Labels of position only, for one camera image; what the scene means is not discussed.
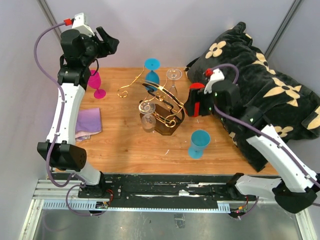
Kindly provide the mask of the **red plastic wine glass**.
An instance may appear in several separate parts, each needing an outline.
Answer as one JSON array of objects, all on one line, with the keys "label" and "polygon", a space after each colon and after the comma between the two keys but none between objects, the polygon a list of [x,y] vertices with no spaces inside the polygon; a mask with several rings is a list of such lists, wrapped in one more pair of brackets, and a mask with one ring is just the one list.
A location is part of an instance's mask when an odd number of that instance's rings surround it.
[{"label": "red plastic wine glass", "polygon": [[[196,82],[190,85],[189,89],[190,90],[200,90],[202,88],[204,88],[205,86],[200,83],[200,82]],[[193,104],[193,115],[192,117],[198,117],[199,116],[199,110],[200,110],[200,101],[199,100],[193,100],[194,104]]]}]

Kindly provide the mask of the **blue plastic wine glass front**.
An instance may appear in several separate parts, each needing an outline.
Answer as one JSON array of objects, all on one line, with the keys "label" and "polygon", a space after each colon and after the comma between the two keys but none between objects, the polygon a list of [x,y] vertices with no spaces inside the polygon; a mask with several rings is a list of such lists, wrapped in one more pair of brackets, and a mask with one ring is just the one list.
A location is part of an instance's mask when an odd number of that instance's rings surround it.
[{"label": "blue plastic wine glass front", "polygon": [[188,155],[193,159],[200,159],[206,147],[211,142],[211,137],[205,130],[199,129],[192,133]]}]

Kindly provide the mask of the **magenta plastic wine glass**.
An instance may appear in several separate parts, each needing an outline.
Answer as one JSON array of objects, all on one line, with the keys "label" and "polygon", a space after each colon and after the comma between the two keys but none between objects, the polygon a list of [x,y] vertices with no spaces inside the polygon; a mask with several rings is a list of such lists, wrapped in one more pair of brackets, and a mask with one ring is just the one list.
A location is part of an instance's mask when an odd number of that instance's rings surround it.
[{"label": "magenta plastic wine glass", "polygon": [[95,90],[93,96],[96,99],[102,99],[106,96],[106,91],[101,88],[102,80],[100,74],[96,70],[90,71],[88,86]]}]

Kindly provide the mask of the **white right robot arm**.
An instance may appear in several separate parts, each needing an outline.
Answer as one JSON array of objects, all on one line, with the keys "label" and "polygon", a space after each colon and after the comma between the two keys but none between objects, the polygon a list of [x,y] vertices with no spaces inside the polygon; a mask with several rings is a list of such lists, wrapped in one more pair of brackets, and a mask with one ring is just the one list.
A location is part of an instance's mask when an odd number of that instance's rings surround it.
[{"label": "white right robot arm", "polygon": [[275,128],[257,107],[244,106],[239,87],[227,80],[193,83],[184,104],[190,117],[217,114],[224,128],[253,146],[279,173],[278,178],[252,177],[236,173],[227,183],[232,200],[256,196],[274,200],[296,214],[315,205],[320,176],[306,166],[283,142]]}]

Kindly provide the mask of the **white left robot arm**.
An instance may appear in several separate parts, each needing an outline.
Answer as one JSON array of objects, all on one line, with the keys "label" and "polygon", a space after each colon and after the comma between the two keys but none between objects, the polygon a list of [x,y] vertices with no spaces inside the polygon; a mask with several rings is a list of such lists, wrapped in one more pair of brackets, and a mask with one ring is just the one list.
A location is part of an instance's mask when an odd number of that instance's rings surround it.
[{"label": "white left robot arm", "polygon": [[68,29],[60,37],[63,54],[59,58],[57,78],[52,80],[58,88],[56,110],[46,140],[37,144],[37,151],[45,160],[48,177],[55,186],[62,188],[65,184],[53,179],[51,168],[69,171],[70,176],[89,187],[91,194],[101,198],[107,193],[104,175],[87,161],[86,150],[76,146],[76,123],[91,76],[90,65],[115,54],[119,40],[101,26],[92,33]]}]

